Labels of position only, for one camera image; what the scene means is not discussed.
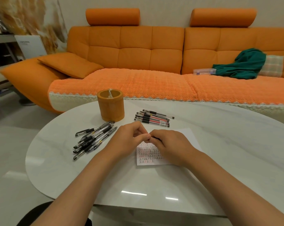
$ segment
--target orange cylindrical headrest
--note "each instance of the orange cylindrical headrest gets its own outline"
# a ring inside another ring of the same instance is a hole
[[[90,25],[138,26],[140,24],[140,9],[87,9],[87,22]]]
[[[256,9],[197,8],[191,13],[191,27],[249,27]]]

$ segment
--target pile of pens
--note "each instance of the pile of pens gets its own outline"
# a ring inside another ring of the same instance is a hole
[[[142,123],[155,124],[155,125],[160,125],[160,126],[169,128],[170,119],[168,117],[171,119],[174,119],[173,116],[169,116],[169,115],[143,109],[143,111],[136,113],[136,117],[134,120],[140,121]]]
[[[75,134],[75,137],[84,135],[78,144],[74,146],[73,153],[74,160],[77,160],[80,156],[85,153],[89,153],[97,149],[100,144],[108,138],[114,131],[116,131],[117,127],[114,127],[114,121],[106,122],[105,124],[91,129],[86,129]]]

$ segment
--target floor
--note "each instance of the floor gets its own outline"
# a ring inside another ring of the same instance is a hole
[[[0,226],[16,226],[31,209],[51,201],[29,181],[25,157],[35,135],[56,116],[38,106],[21,106],[15,93],[0,98]],[[97,214],[91,218],[94,226],[125,225]],[[220,218],[209,218],[205,222],[197,225],[231,225],[227,219]]]

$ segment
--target orange sofa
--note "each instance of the orange sofa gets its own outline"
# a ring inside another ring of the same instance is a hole
[[[96,71],[83,79],[70,78],[35,58],[11,65],[2,74],[53,112],[93,102],[98,91],[114,88],[125,98],[226,103],[283,121],[284,69],[281,78],[253,80],[191,74],[232,63],[249,48],[284,56],[284,28],[248,28],[256,17],[254,9],[194,9],[185,29],[139,26],[138,9],[90,9],[86,16],[91,26],[71,28],[67,52],[93,62]]]

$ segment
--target bamboo pen holder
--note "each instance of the bamboo pen holder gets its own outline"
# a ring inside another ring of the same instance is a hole
[[[117,89],[102,90],[97,93],[101,117],[104,121],[120,121],[124,118],[123,93]]]

